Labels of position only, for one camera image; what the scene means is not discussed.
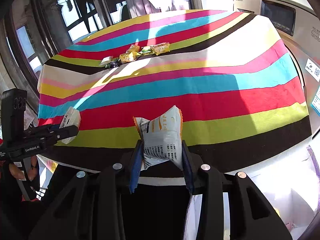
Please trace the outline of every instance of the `blue stripe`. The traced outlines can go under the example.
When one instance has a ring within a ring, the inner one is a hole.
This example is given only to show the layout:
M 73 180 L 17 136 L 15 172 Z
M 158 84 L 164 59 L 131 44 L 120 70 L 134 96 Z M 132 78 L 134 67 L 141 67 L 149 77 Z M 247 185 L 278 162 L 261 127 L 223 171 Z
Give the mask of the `blue stripe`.
M 77 50 L 77 51 L 104 51 L 107 49 L 114 49 L 124 45 L 135 43 L 137 41 L 145 41 L 145 40 L 153 39 L 156 37 L 164 36 L 167 34 L 176 33 L 180 31 L 196 28 L 199 26 L 203 26 L 203 25 L 215 22 L 217 20 L 220 20 L 222 18 L 225 18 L 233 13 L 234 13 L 233 11 L 223 12 L 215 15 L 172 23 L 166 26 L 159 26 L 151 29 L 135 31 L 135 32 L 124 34 L 122 36 L 115 37 L 107 41 L 102 41 L 100 43 L 93 44 L 93 45 L 74 44 L 68 49 Z
M 85 109 L 153 98 L 275 87 L 286 84 L 296 76 L 297 72 L 290 55 L 286 53 L 268 68 L 255 73 L 207 75 L 160 80 L 104 91 L 64 103 L 57 107 L 40 105 L 39 118 L 64 115 L 70 106 L 83 111 Z

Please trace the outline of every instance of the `food wrapper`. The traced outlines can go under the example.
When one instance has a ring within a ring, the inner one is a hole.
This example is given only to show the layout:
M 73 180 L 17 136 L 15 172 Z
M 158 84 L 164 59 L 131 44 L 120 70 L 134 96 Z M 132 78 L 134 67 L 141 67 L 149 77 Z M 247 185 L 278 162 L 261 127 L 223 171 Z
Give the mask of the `food wrapper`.
M 142 117 L 134 117 L 133 120 L 144 142 L 144 161 L 141 170 L 168 160 L 183 170 L 180 109 L 173 106 L 151 121 Z
M 111 62 L 112 60 L 112 56 L 108 56 L 108 57 L 105 57 L 100 63 L 99 63 L 99 67 L 104 67 L 106 66 L 109 62 Z
M 163 42 L 157 45 L 152 45 L 151 50 L 158 56 L 162 53 L 170 51 L 170 43 Z
M 121 63 L 128 63 L 135 61 L 139 56 L 140 54 L 138 52 L 133 51 L 130 53 L 121 54 L 119 57 L 121 59 Z
M 152 54 L 152 53 L 154 53 L 154 52 L 151 51 L 151 47 L 150 46 L 145 46 L 140 51 L 140 54 L 142 54 L 142 55 L 149 55 L 149 54 Z
M 130 52 L 134 52 L 134 51 L 139 52 L 139 50 L 140 50 L 140 46 L 131 44 L 130 48 L 127 49 L 126 53 L 130 53 Z
M 106 68 L 111 69 L 115 67 L 119 67 L 121 65 L 121 61 L 119 58 L 114 58 L 111 62 L 106 65 Z
M 42 155 L 37 155 L 37 157 L 42 161 L 42 163 L 46 166 L 46 168 L 51 172 L 54 173 L 56 170 L 58 164 L 54 162 L 53 160 L 50 160 Z
M 81 122 L 81 116 L 80 116 L 79 110 L 74 109 L 72 106 L 70 106 L 68 111 L 66 112 L 66 114 L 64 115 L 64 117 L 62 119 L 62 122 L 60 124 L 60 128 L 67 127 L 70 125 L 75 125 L 79 128 L 80 122 Z M 68 144 L 74 138 L 75 138 L 75 136 L 70 137 L 70 138 L 65 138 L 61 141 L 64 144 Z

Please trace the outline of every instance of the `yellow stripe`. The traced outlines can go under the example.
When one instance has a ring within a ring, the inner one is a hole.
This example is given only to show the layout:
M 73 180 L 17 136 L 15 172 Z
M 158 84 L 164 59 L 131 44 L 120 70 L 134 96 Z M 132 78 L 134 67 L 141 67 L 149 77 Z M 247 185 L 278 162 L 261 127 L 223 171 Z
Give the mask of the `yellow stripe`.
M 265 52 L 269 48 L 271 48 L 278 40 L 279 35 L 277 32 L 274 32 L 270 28 L 267 32 L 265 32 L 264 39 L 261 40 L 260 47 L 261 51 Z M 250 59 L 252 57 L 257 57 L 258 55 L 249 55 Z M 74 95 L 76 93 L 86 91 L 95 87 L 103 86 L 107 83 L 116 82 L 120 80 L 124 80 L 127 78 L 134 78 L 138 76 L 159 73 L 159 72 L 167 72 L 174 71 L 180 69 L 191 69 L 191 68 L 206 68 L 206 67 L 220 67 L 220 66 L 237 66 L 239 64 L 239 59 L 236 57 L 230 57 L 220 60 L 205 60 L 205 61 L 187 61 L 187 62 L 177 62 L 171 64 L 162 64 L 156 65 L 154 67 L 144 68 L 142 61 L 132 62 L 130 65 L 121 70 L 121 72 L 117 74 L 109 74 L 107 73 L 105 76 L 101 77 L 99 80 L 95 80 L 90 82 L 89 84 L 85 84 L 82 86 L 75 87 L 73 89 L 64 89 L 56 86 L 52 86 L 46 83 L 41 84 L 41 94 L 53 96 L 56 98 L 66 98 L 70 95 Z M 51 75 L 49 73 L 45 73 L 45 76 L 48 76 L 50 79 Z
M 237 18 L 228 22 L 227 24 L 225 24 L 225 25 L 221 26 L 220 28 L 215 29 L 209 33 L 206 33 L 206 34 L 203 34 L 203 35 L 191 38 L 191 39 L 178 41 L 176 43 L 170 44 L 170 50 L 185 48 L 185 47 L 197 44 L 199 42 L 205 41 L 205 40 L 212 38 L 214 36 L 217 36 L 218 34 L 225 32 L 226 30 L 228 30 L 231 27 L 233 27 L 234 25 L 236 25 L 238 22 L 242 21 L 248 15 L 250 15 L 250 13 L 243 13 L 240 16 L 238 16 Z
M 194 44 L 197 44 L 201 41 L 205 41 L 209 38 L 212 38 L 220 33 L 223 33 L 224 31 L 226 31 L 227 29 L 231 28 L 232 26 L 236 25 L 238 22 L 240 22 L 241 20 L 243 20 L 244 18 L 246 18 L 249 15 L 249 13 L 243 13 L 240 16 L 238 16 L 237 18 L 233 19 L 232 21 L 230 21 L 229 23 L 223 25 L 222 27 L 215 29 L 209 33 L 194 37 L 194 38 L 190 38 L 187 40 L 183 40 L 183 41 L 178 41 L 176 43 L 172 43 L 170 44 L 170 50 L 175 50 L 175 49 L 181 49 L 181 48 L 185 48 Z M 99 65 L 99 63 L 101 62 L 101 60 L 95 60 L 95 59 L 81 59 L 81 58 L 68 58 L 68 57 L 63 57 L 60 55 L 55 55 L 52 57 L 55 60 L 59 60 L 62 62 L 67 62 L 70 64 L 75 64 L 75 65 L 82 65 L 82 66 L 92 66 L 92 67 L 97 67 Z
M 118 30 L 124 29 L 126 27 L 132 26 L 134 24 L 141 24 L 141 23 L 145 23 L 145 22 L 154 22 L 154 21 L 161 20 L 164 18 L 169 18 L 169 17 L 187 14 L 187 13 L 191 13 L 191 12 L 197 12 L 197 11 L 202 11 L 202 10 L 178 10 L 178 11 L 153 13 L 153 14 L 138 16 L 133 19 L 129 19 L 129 20 L 126 20 L 123 22 L 119 22 L 115 25 L 109 26 L 108 28 L 105 28 L 101 31 L 98 31 L 98 32 L 84 38 L 82 41 L 89 41 L 94 38 L 100 37 L 104 34 L 118 31 Z
M 96 60 L 96 59 L 86 59 L 86 58 L 69 58 L 69 57 L 64 57 L 61 55 L 55 55 L 52 57 L 52 59 L 70 63 L 70 64 L 75 64 L 75 65 L 80 65 L 80 66 L 88 66 L 88 67 L 98 67 L 100 64 L 101 60 Z
M 58 142 L 58 146 L 104 147 L 104 148 L 134 148 L 140 139 L 135 126 L 126 128 L 109 128 L 79 131 L 77 137 L 65 145 Z
M 188 146 L 215 144 L 254 136 L 297 122 L 308 115 L 306 102 L 255 114 L 184 122 L 182 139 Z M 140 136 L 135 126 L 80 131 L 67 146 L 134 148 Z

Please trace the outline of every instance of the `silver screw head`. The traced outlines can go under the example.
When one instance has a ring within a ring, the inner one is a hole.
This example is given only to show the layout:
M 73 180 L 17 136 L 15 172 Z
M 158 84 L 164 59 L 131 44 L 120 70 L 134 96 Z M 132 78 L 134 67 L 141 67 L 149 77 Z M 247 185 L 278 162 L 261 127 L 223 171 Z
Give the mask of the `silver screw head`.
M 210 165 L 208 165 L 208 164 L 202 164 L 202 165 L 201 165 L 201 169 L 204 170 L 204 171 L 208 171 L 208 170 L 210 170 Z
M 77 172 L 77 177 L 78 178 L 83 178 L 85 176 L 85 172 L 84 171 L 78 171 Z
M 244 179 L 247 176 L 247 174 L 245 174 L 243 171 L 238 172 L 238 177 L 240 177 L 241 179 Z
M 113 169 L 115 169 L 115 170 L 119 170 L 119 169 L 122 168 L 122 164 L 121 164 L 121 163 L 115 163 L 115 164 L 112 165 L 112 167 L 113 167 Z

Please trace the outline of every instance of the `white snack bag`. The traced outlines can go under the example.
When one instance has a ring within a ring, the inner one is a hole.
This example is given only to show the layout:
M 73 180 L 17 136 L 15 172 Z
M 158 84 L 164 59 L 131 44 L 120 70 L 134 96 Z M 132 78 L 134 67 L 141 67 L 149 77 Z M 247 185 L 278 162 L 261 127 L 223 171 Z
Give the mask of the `white snack bag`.
M 60 124 L 60 128 L 67 127 L 67 126 L 70 126 L 70 125 L 73 125 L 73 124 L 79 128 L 80 121 L 81 121 L 81 116 L 80 116 L 79 110 L 74 109 L 72 106 L 70 106 L 68 111 L 66 112 L 66 114 L 64 115 L 64 117 L 62 119 L 62 122 Z M 75 136 L 63 139 L 61 141 L 64 144 L 68 144 L 74 138 L 75 138 Z
M 144 141 L 144 165 L 148 167 L 172 161 L 180 170 L 182 167 L 182 114 L 176 106 L 151 121 L 134 117 L 141 139 Z

